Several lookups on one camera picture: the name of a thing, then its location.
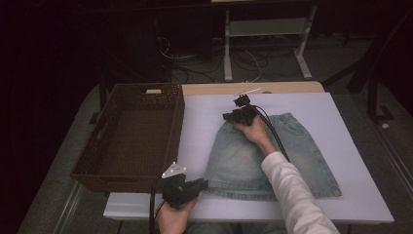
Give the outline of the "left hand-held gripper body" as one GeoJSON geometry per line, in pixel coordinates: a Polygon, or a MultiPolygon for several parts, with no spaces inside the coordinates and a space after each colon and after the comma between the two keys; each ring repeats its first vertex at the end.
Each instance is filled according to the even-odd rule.
{"type": "Polygon", "coordinates": [[[173,162],[162,174],[165,181],[163,199],[174,209],[179,209],[195,197],[196,183],[187,181],[185,173],[185,167],[173,162]]]}

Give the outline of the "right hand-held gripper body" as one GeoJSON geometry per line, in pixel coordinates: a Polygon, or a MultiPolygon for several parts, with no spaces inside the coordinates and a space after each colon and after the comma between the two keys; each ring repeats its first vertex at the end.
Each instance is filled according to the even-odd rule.
{"type": "Polygon", "coordinates": [[[232,111],[233,121],[239,124],[250,126],[253,119],[258,114],[257,107],[250,103],[247,93],[240,94],[235,100],[237,109],[232,111]]]}

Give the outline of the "light blue denim skirt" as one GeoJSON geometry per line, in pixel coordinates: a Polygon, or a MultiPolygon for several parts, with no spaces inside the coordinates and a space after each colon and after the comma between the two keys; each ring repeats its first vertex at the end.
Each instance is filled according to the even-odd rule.
{"type": "MultiPolygon", "coordinates": [[[[288,159],[298,169],[317,198],[342,195],[338,182],[306,128],[290,113],[269,118],[270,136],[281,139],[288,159]]],[[[256,144],[230,122],[225,122],[214,140],[206,165],[206,192],[245,201],[274,201],[276,195],[261,169],[264,155],[256,144]]]]}

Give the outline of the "brown wicker basket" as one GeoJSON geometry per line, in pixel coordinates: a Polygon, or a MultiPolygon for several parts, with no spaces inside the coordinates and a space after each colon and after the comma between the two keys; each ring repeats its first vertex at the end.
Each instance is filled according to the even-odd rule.
{"type": "Polygon", "coordinates": [[[72,177],[94,192],[148,193],[177,160],[185,101],[178,84],[116,85],[72,177]]]}

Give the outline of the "person's right hand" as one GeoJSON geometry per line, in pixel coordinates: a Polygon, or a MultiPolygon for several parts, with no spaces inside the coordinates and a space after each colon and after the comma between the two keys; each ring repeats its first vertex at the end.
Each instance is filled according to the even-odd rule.
{"type": "Polygon", "coordinates": [[[271,141],[266,133],[265,126],[259,116],[255,116],[249,126],[236,123],[234,127],[243,132],[248,140],[258,146],[268,146],[271,144],[271,141]]]}

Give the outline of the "person's left hand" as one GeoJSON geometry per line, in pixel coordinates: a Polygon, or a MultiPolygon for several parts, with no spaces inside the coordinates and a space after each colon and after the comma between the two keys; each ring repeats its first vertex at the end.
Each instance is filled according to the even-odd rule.
{"type": "Polygon", "coordinates": [[[193,199],[180,210],[172,208],[167,202],[160,205],[156,218],[160,233],[183,234],[187,226],[188,218],[195,208],[197,201],[197,198],[193,199]]]}

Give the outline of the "person's left leg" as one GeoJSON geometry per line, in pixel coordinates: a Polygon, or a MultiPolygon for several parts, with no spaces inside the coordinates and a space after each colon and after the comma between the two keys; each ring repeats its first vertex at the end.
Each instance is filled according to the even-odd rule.
{"type": "Polygon", "coordinates": [[[190,223],[186,234],[235,234],[235,223],[190,223]]]}

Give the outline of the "person's leg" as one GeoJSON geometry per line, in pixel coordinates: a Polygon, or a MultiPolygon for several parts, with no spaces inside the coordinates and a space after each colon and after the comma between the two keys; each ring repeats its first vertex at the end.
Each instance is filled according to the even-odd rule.
{"type": "Polygon", "coordinates": [[[235,234],[235,223],[190,223],[186,234],[235,234]]]}
{"type": "Polygon", "coordinates": [[[243,223],[243,234],[287,234],[286,229],[275,223],[243,223]]]}

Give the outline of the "person's right leg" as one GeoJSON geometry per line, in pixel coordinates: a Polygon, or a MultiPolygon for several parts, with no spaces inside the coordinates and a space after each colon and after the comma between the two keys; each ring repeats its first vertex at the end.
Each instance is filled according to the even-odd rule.
{"type": "Polygon", "coordinates": [[[286,229],[275,223],[243,223],[243,234],[287,234],[286,229]]]}

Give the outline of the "white board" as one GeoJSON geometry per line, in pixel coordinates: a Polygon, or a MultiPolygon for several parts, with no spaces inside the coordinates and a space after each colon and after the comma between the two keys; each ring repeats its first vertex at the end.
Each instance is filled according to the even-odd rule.
{"type": "MultiPolygon", "coordinates": [[[[189,180],[204,175],[222,115],[235,108],[235,96],[186,96],[177,164],[189,180]]],[[[251,102],[268,114],[292,115],[315,140],[342,191],[340,197],[321,198],[321,208],[335,223],[378,224],[394,221],[376,183],[364,165],[329,93],[251,94],[251,102]]],[[[281,221],[280,204],[220,198],[202,193],[191,212],[193,221],[281,221]]]]}

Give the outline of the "black metal stand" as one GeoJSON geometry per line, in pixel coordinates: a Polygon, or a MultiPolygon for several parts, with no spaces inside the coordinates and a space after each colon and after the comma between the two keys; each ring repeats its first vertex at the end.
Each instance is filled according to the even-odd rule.
{"type": "Polygon", "coordinates": [[[374,38],[362,58],[321,84],[326,88],[352,72],[347,89],[359,93],[367,86],[367,114],[374,123],[394,118],[385,106],[377,113],[379,84],[413,116],[413,5],[374,38]]]}

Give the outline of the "white metal desk frame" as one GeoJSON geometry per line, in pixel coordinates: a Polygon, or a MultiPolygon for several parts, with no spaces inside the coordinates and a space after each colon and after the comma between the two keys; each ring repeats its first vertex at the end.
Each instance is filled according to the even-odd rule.
{"type": "Polygon", "coordinates": [[[270,35],[300,35],[300,44],[293,50],[294,57],[305,80],[313,76],[304,59],[303,53],[310,35],[317,6],[311,6],[304,18],[288,19],[253,19],[230,20],[230,12],[225,15],[225,51],[224,51],[224,80],[233,81],[232,63],[230,57],[230,39],[232,37],[270,36],[270,35]]]}

